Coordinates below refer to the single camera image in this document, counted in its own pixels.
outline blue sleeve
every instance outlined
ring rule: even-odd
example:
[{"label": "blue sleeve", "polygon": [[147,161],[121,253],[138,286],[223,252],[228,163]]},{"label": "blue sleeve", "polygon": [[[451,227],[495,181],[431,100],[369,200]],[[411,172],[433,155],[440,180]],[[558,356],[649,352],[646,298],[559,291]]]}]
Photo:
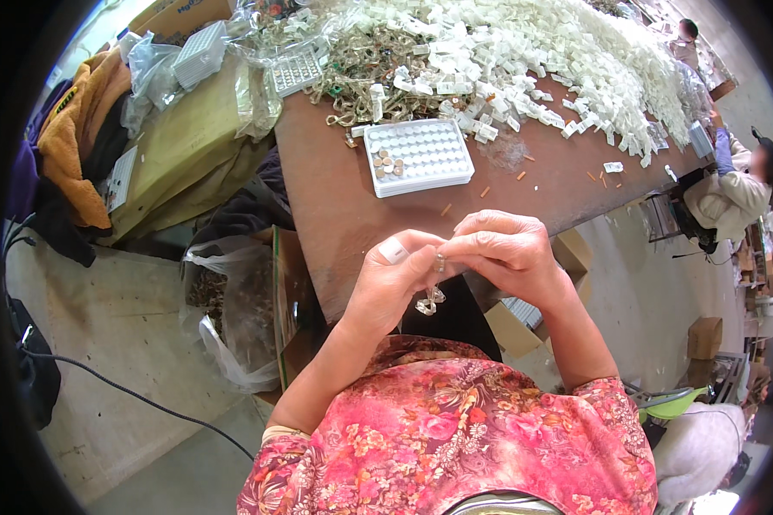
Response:
[{"label": "blue sleeve", "polygon": [[715,130],[715,164],[719,168],[719,177],[723,177],[729,171],[735,171],[730,154],[730,137],[724,127]]}]

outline wooden table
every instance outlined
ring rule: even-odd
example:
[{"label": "wooden table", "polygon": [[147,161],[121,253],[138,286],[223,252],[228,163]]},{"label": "wooden table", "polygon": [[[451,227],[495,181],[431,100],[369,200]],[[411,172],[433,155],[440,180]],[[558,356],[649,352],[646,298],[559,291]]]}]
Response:
[{"label": "wooden table", "polygon": [[[556,99],[546,103],[550,109],[566,120],[579,121],[575,111],[561,105],[567,88],[550,78],[539,79],[537,87]],[[604,131],[588,129],[566,140],[559,129],[529,118],[521,126],[520,138],[536,161],[524,160],[515,170],[493,167],[470,138],[467,147],[475,174],[469,184],[379,199],[362,139],[356,140],[357,148],[348,148],[344,129],[326,126],[326,117],[333,112],[328,101],[313,106],[306,95],[294,94],[284,102],[275,126],[295,226],[330,323],[344,313],[364,253],[391,234],[414,228],[449,238],[466,214],[501,209],[538,217],[554,235],[670,186],[664,165],[681,177],[708,163],[697,158],[692,146],[680,153],[668,138],[670,149],[653,155],[652,164],[642,169],[639,156],[631,158],[609,146]],[[608,161],[622,161],[626,173],[608,174],[605,189],[587,172],[598,179]],[[516,180],[522,170],[526,176]],[[482,199],[487,186],[490,191]],[[449,203],[453,207],[442,217]]]}]

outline woman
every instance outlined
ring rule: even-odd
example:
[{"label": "woman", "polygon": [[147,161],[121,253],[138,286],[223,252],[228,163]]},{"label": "woman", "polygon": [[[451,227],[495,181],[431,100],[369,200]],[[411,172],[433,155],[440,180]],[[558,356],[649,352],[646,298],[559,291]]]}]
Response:
[{"label": "woman", "polygon": [[759,139],[758,147],[751,152],[727,132],[721,115],[715,106],[713,109],[710,116],[715,127],[718,172],[687,189],[684,203],[698,225],[715,230],[714,242],[730,239],[738,247],[744,229],[767,212],[770,203],[773,141]]},{"label": "woman", "polygon": [[[482,211],[448,242],[393,237],[367,254],[343,318],[274,408],[237,512],[651,513],[636,405],[544,225]],[[472,345],[387,336],[437,280],[436,253],[541,310],[572,396]]]}]

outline floral blouse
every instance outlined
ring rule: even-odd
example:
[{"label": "floral blouse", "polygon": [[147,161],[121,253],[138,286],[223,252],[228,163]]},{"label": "floral blouse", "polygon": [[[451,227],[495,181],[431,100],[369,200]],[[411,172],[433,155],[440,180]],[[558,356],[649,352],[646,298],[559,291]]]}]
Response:
[{"label": "floral blouse", "polygon": [[558,396],[472,345],[389,336],[311,436],[263,444],[237,513],[444,513],[491,490],[651,513],[653,455],[621,381]]}]

